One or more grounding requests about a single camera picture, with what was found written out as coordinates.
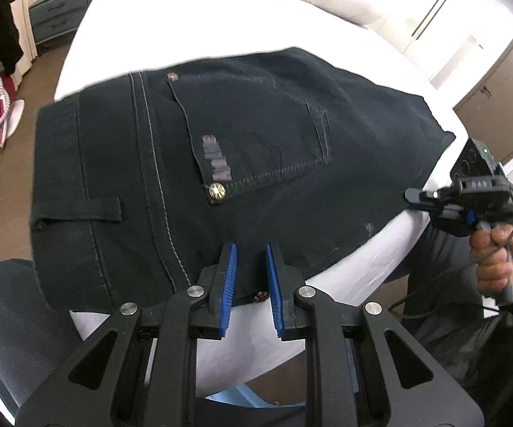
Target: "jeans back pocket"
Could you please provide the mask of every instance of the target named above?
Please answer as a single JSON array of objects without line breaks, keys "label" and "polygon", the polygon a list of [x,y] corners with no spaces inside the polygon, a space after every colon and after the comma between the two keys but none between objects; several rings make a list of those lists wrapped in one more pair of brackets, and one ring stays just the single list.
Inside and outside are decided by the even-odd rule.
[{"label": "jeans back pocket", "polygon": [[211,203],[296,178],[332,157],[322,107],[238,74],[168,74]]}]

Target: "rivet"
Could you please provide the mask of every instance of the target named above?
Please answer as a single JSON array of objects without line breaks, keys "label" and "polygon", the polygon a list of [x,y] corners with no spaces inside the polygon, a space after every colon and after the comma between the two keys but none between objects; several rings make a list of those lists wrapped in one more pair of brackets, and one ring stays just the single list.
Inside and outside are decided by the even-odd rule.
[{"label": "rivet", "polygon": [[315,289],[311,286],[302,286],[298,289],[298,293],[305,298],[311,298],[315,295]]},{"label": "rivet", "polygon": [[377,302],[369,302],[365,305],[365,311],[369,313],[369,315],[379,315],[383,310],[383,307],[379,305]]},{"label": "rivet", "polygon": [[133,302],[128,302],[127,304],[124,304],[120,307],[120,312],[124,316],[131,316],[136,311],[138,311],[138,305],[134,304]]},{"label": "rivet", "polygon": [[187,289],[187,295],[190,297],[200,297],[205,293],[205,289],[202,286],[191,286]]},{"label": "rivet", "polygon": [[221,183],[211,183],[209,185],[209,196],[211,199],[223,200],[227,191]]}]

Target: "drawer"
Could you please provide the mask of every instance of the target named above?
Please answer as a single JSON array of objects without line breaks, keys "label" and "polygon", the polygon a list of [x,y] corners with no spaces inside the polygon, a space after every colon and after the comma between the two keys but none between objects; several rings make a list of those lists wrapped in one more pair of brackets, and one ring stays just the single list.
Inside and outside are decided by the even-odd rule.
[{"label": "drawer", "polygon": [[54,17],[33,27],[35,43],[40,43],[55,35],[76,29],[85,16],[86,8],[76,9],[67,14]]},{"label": "drawer", "polygon": [[74,9],[86,8],[87,0],[48,0],[30,8],[31,25],[35,27],[41,22],[63,15]]}]

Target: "blue gripper pad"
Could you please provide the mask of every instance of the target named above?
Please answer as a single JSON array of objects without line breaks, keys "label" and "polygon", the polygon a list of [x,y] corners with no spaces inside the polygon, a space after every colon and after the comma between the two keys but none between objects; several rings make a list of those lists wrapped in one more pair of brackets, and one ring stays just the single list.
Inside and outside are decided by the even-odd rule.
[{"label": "blue gripper pad", "polygon": [[272,317],[274,318],[274,327],[278,337],[284,333],[284,321],[282,320],[282,295],[280,294],[280,285],[276,275],[274,257],[270,244],[266,246],[266,276],[268,277],[268,292],[270,294],[270,303],[272,305]]},{"label": "blue gripper pad", "polygon": [[221,296],[221,309],[219,319],[219,333],[224,337],[231,320],[231,310],[233,309],[233,292],[235,290],[236,277],[236,245],[233,243],[229,254],[229,263],[227,273],[224,277],[223,295]]}]

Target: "bed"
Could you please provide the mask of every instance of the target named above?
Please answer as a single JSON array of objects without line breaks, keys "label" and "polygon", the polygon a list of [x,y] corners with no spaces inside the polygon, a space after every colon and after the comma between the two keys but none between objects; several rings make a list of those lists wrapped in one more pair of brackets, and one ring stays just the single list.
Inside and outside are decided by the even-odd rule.
[{"label": "bed", "polygon": [[[467,133],[434,87],[375,32],[300,0],[93,0],[65,60],[55,99],[127,72],[288,47],[303,48],[377,84],[423,96],[442,128],[456,136],[426,188],[450,183],[449,171]],[[337,301],[359,305],[406,256],[427,223],[427,215],[402,212],[308,284]],[[105,318],[73,313],[83,338]],[[268,301],[236,307],[225,339],[199,341],[197,393],[206,396],[243,384],[303,349],[303,341],[277,339]]]}]

